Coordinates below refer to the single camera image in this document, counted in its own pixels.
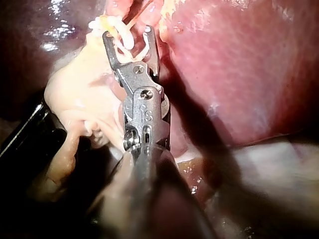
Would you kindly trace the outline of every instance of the metal instrument jaw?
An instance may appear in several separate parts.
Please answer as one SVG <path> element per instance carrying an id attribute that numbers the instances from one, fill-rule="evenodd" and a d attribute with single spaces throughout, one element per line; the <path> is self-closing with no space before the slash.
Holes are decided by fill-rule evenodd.
<path id="1" fill-rule="evenodd" d="M 160 60 L 154 29 L 146 26 L 143 37 L 150 46 L 149 60 L 122 64 L 117 58 L 113 37 L 107 31 L 103 34 L 115 78 L 128 94 L 123 102 L 124 148 L 156 143 L 170 150 L 170 104 L 163 87 L 157 83 Z"/>

